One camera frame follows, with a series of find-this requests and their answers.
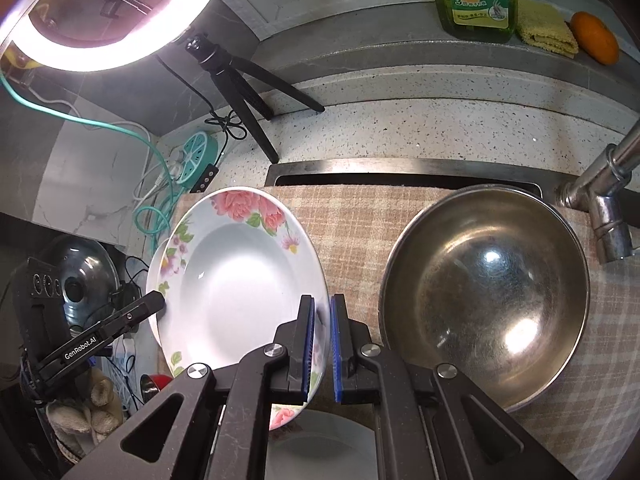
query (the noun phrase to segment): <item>white ceramic plate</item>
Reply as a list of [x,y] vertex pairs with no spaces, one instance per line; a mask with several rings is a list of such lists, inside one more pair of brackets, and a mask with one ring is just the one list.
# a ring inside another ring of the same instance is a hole
[[264,480],[376,478],[374,433],[352,420],[305,410],[270,434]]
[[[316,250],[273,196],[231,187],[200,200],[169,238],[158,290],[166,300],[160,341],[174,376],[196,362],[213,370],[237,363],[272,342],[278,325],[296,319],[300,296],[310,294],[316,303],[312,399],[329,352],[329,298]],[[302,409],[274,404],[270,428]]]
[[[158,290],[158,272],[160,271],[160,262],[162,262],[162,256],[164,255],[164,248],[169,240],[165,240],[160,244],[154,253],[154,257],[151,258],[151,264],[149,265],[149,272],[146,274],[145,294],[150,293],[152,290]],[[156,314],[152,314],[147,318],[149,320],[149,326],[151,327],[151,333],[156,338],[156,342],[160,345],[160,335],[158,333],[158,321],[156,320]]]

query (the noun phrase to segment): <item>gloved hand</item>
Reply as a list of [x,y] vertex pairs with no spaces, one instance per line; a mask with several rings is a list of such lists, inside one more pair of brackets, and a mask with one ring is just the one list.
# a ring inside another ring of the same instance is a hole
[[77,463],[124,421],[122,402],[101,370],[89,372],[88,395],[82,401],[61,399],[46,407],[61,453]]

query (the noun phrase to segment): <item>orange fruit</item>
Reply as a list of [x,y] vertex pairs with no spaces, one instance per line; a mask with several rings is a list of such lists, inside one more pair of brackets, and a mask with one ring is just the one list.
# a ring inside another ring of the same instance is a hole
[[588,12],[576,12],[569,24],[581,48],[603,65],[613,65],[620,54],[618,40],[602,21]]

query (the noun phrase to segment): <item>stainless steel bowl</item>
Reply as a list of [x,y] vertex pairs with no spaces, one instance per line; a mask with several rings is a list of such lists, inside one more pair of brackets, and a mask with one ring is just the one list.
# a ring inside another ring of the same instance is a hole
[[566,366],[589,293],[584,252],[555,209],[510,187],[468,187],[402,232],[386,264],[380,329],[406,362],[455,364],[514,410]]

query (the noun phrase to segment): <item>checkered tablecloth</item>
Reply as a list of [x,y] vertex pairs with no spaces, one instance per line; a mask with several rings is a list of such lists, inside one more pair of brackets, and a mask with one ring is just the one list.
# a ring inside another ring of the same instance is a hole
[[[406,224],[449,190],[391,186],[295,186],[266,191],[305,227],[329,294],[345,295],[352,319],[380,342],[378,294],[390,250]],[[183,197],[175,217],[201,195]],[[640,258],[601,266],[585,213],[560,209],[584,248],[591,278],[589,319],[568,366],[513,417],[580,480],[605,479],[640,428]],[[367,423],[370,413],[331,402],[325,374],[314,403]]]

